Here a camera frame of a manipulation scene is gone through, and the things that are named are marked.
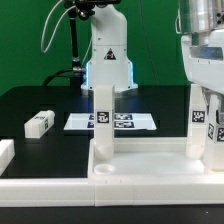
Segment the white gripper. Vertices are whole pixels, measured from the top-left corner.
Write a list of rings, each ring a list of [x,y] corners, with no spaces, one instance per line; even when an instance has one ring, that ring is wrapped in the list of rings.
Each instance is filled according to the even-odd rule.
[[[203,86],[202,94],[207,114],[213,108],[211,96],[217,97],[216,121],[224,122],[224,29],[213,30],[208,35],[208,45],[193,46],[190,35],[181,37],[184,69],[187,79]]]

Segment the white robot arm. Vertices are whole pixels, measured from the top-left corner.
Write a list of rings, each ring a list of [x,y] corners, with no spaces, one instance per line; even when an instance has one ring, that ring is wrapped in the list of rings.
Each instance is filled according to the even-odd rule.
[[[80,0],[92,26],[92,58],[87,63],[91,89],[113,84],[118,92],[134,88],[127,58],[127,21],[114,6],[121,0]],[[224,0],[179,0],[176,32],[181,35],[187,79],[218,95],[215,115],[224,124]]]

